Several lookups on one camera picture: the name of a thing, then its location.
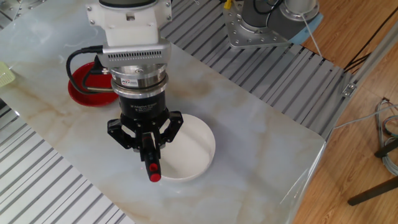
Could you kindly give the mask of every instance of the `white cylinder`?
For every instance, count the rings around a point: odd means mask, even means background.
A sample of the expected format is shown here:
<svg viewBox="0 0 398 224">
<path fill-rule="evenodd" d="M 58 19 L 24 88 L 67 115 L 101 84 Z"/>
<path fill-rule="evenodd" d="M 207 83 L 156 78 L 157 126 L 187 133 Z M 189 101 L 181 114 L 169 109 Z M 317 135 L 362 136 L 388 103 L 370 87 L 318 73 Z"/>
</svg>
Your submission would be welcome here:
<svg viewBox="0 0 398 224">
<path fill-rule="evenodd" d="M 317 5 L 317 0 L 285 0 L 285 5 L 293 13 L 305 14 Z"/>
</svg>

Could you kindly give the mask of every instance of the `white bowl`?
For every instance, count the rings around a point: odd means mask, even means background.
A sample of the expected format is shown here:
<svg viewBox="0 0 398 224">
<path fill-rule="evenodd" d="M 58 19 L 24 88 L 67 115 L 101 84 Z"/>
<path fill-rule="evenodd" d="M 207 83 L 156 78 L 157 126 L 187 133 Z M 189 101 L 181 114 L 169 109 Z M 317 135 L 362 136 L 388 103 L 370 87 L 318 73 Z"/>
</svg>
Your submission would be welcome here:
<svg viewBox="0 0 398 224">
<path fill-rule="evenodd" d="M 209 168 L 216 140 L 201 119 L 183 114 L 183 124 L 173 142 L 161 149 L 162 178 L 174 182 L 193 180 Z"/>
</svg>

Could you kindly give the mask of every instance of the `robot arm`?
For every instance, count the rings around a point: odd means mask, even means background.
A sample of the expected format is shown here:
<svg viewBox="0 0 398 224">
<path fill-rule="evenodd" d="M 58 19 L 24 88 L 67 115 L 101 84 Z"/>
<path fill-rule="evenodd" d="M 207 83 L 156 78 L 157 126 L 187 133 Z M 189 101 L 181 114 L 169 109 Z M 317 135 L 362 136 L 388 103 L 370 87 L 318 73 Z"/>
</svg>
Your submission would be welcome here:
<svg viewBox="0 0 398 224">
<path fill-rule="evenodd" d="M 170 59 L 171 44 L 160 37 L 159 27 L 172 18 L 171 2 L 99 0 L 87 5 L 86 10 L 90 24 L 105 30 L 106 42 L 103 46 L 74 52 L 68 59 L 68 76 L 74 83 L 70 71 L 70 61 L 74 56 L 97 54 L 95 70 L 112 74 L 112 89 L 84 84 L 85 90 L 77 89 L 84 94 L 114 91 L 119 95 L 121 117 L 108 122 L 108 134 L 125 149 L 133 148 L 139 152 L 150 181 L 157 182 L 161 178 L 160 149 L 174 140 L 183 124 L 182 114 L 169 112 L 165 102 L 169 80 L 165 69 Z M 134 135 L 128 135 L 122 127 Z"/>
</svg>

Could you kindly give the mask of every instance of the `table surface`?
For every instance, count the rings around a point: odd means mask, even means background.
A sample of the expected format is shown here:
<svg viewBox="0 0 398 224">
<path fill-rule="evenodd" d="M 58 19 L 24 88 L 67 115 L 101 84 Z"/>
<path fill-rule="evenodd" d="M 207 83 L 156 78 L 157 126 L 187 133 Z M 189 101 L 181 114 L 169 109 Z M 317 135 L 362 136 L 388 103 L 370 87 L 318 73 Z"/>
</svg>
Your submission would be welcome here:
<svg viewBox="0 0 398 224">
<path fill-rule="evenodd" d="M 0 97 L 136 223 L 291 222 L 325 141 L 173 46 L 167 106 L 204 120 L 216 154 L 193 181 L 149 182 L 139 154 L 106 133 L 118 104 L 87 108 L 68 95 L 66 58 L 104 41 L 83 4 L 48 2 L 0 34 L 0 60 L 17 75 Z"/>
</svg>

